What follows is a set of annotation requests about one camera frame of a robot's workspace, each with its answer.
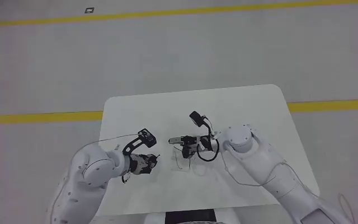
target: gray floor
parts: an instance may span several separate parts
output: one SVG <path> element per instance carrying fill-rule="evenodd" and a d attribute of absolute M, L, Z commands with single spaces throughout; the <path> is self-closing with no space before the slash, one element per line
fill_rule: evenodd
<path fill-rule="evenodd" d="M 3 0 L 0 19 L 82 16 L 86 7 L 99 15 L 275 2 Z M 281 87 L 288 102 L 358 99 L 357 9 L 0 27 L 6 43 L 0 47 L 0 114 L 102 110 L 112 96 L 267 83 Z M 338 205 L 337 193 L 343 193 L 356 216 L 357 115 L 292 115 L 321 196 Z M 42 223 L 70 157 L 98 139 L 100 124 L 0 125 L 0 223 Z M 237 213 L 243 223 L 290 223 L 280 206 Z"/>

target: yellow line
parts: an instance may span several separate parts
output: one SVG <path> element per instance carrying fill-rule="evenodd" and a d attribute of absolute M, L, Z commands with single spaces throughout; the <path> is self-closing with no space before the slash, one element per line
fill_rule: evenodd
<path fill-rule="evenodd" d="M 167 10 L 167 11 L 153 11 L 153 12 L 134 12 L 110 15 L 96 15 L 96 16 L 79 16 L 68 18 L 45 18 L 38 20 L 19 20 L 19 21 L 0 21 L 0 26 L 21 26 L 21 25 L 35 25 L 35 24 L 62 24 L 74 22 L 89 22 L 99 20 L 123 20 L 130 18 L 143 18 L 153 16 L 173 16 L 173 15 L 189 15 L 189 14 L 206 14 L 217 12 L 233 12 L 233 11 L 252 11 L 252 10 L 276 10 L 281 8 L 297 8 L 297 7 L 311 7 L 311 6 L 331 6 L 339 4 L 357 4 L 358 0 L 318 0 L 307 2 L 286 2 L 273 4 L 254 4 L 244 6 L 226 6 L 226 7 L 212 7 L 212 8 L 193 8 L 186 10 Z"/>
<path fill-rule="evenodd" d="M 358 100 L 290 102 L 287 106 L 291 113 L 358 110 Z"/>
<path fill-rule="evenodd" d="M 52 114 L 0 115 L 0 124 L 90 122 L 102 120 L 102 111 L 68 112 Z"/>
<path fill-rule="evenodd" d="M 358 100 L 290 102 L 291 113 L 358 110 Z M 0 115 L 0 124 L 94 122 L 102 120 L 102 111 L 68 112 L 52 114 Z"/>

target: black base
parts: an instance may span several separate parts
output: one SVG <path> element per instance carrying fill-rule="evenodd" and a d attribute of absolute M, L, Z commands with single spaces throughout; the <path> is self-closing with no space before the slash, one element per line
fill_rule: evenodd
<path fill-rule="evenodd" d="M 166 212 L 165 224 L 178 224 L 194 221 L 216 222 L 215 212 L 213 209 Z"/>

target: white table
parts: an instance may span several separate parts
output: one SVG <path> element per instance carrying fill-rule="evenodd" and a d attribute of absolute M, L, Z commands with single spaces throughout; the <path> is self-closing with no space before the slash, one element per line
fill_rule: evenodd
<path fill-rule="evenodd" d="M 157 138 L 148 149 L 134 153 L 160 154 L 150 175 L 132 175 L 126 184 L 120 178 L 109 182 L 98 216 L 182 211 L 192 209 L 255 206 L 278 203 L 262 187 L 240 186 L 224 171 L 223 162 L 196 159 L 188 172 L 172 169 L 172 146 L 168 139 L 206 134 L 189 114 L 205 114 L 214 129 L 234 124 L 252 124 L 295 169 L 304 184 L 319 194 L 317 182 L 281 90 L 274 85 L 220 88 L 165 94 L 112 97 L 105 103 L 100 139 L 136 133 L 147 128 Z M 122 149 L 133 137 L 102 142 L 107 151 L 117 144 Z M 203 154 L 213 156 L 212 152 Z M 226 152 L 225 160 L 243 183 L 255 182 Z"/>

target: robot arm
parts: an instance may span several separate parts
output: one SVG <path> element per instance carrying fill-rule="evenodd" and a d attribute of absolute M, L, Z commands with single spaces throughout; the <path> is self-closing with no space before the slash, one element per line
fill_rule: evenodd
<path fill-rule="evenodd" d="M 106 152 L 97 143 L 81 148 L 59 183 L 47 212 L 46 224 L 90 223 L 111 178 L 123 177 L 129 172 L 135 175 L 151 172 L 157 164 L 157 156 L 132 152 L 142 144 L 150 148 L 156 143 L 156 138 L 143 129 L 138 133 L 138 138 L 127 144 L 122 152 Z"/>
<path fill-rule="evenodd" d="M 207 119 L 195 111 L 190 117 L 199 127 L 202 124 L 205 125 L 204 119 Z M 264 187 L 286 209 L 293 223 L 351 223 L 341 212 L 319 199 L 303 185 L 291 166 L 272 145 L 262 140 L 250 125 L 228 127 L 215 133 L 209 128 L 206 138 L 195 136 L 192 140 L 196 139 L 196 141 L 185 141 L 190 139 L 189 137 L 172 138 L 169 143 L 179 143 L 183 147 L 182 152 L 187 150 L 190 156 L 200 151 L 229 151 L 259 183 L 258 185 L 243 185 Z M 207 147 L 208 139 L 212 144 L 210 147 Z"/>

